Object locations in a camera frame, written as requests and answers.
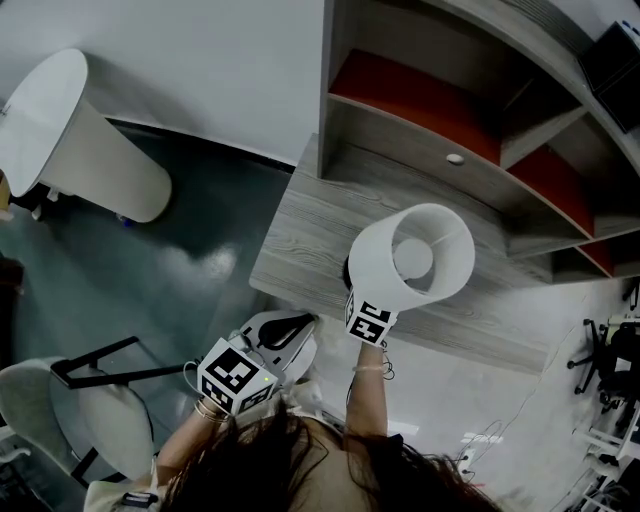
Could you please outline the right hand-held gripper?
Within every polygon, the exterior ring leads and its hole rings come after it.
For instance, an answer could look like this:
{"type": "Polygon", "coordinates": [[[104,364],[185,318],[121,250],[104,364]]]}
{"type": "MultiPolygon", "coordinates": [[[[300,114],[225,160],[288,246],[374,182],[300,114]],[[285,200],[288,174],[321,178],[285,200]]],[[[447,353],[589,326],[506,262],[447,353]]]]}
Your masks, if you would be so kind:
{"type": "Polygon", "coordinates": [[[372,306],[351,289],[344,308],[345,331],[354,339],[381,347],[397,316],[397,312],[372,306]]]}

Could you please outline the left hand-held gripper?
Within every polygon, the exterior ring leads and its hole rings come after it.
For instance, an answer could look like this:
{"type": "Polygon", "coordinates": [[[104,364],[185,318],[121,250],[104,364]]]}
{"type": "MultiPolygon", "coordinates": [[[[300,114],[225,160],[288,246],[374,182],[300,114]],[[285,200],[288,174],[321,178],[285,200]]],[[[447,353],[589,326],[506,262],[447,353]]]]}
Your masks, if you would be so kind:
{"type": "Polygon", "coordinates": [[[253,409],[307,373],[317,352],[315,327],[308,312],[256,314],[199,363],[198,392],[228,415],[253,409]]]}

